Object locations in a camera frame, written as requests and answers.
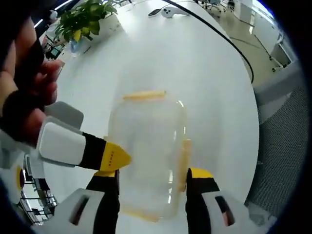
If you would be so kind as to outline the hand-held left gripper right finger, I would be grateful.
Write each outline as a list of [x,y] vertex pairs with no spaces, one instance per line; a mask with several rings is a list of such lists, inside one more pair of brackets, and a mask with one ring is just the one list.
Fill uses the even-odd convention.
[[265,234],[276,222],[259,206],[221,191],[213,175],[200,168],[188,169],[186,197],[190,234]]

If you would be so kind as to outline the person's right hand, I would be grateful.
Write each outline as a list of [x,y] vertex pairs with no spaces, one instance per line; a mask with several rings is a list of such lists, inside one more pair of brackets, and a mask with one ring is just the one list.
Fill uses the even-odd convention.
[[7,69],[0,73],[0,129],[13,140],[36,145],[44,107],[57,98],[61,61],[44,62],[33,80],[18,88]]

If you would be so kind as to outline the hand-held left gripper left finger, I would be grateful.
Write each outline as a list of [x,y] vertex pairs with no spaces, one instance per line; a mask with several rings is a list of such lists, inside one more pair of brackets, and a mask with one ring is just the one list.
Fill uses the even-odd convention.
[[36,234],[114,234],[119,202],[119,171],[96,172],[86,189],[77,189],[61,203]]

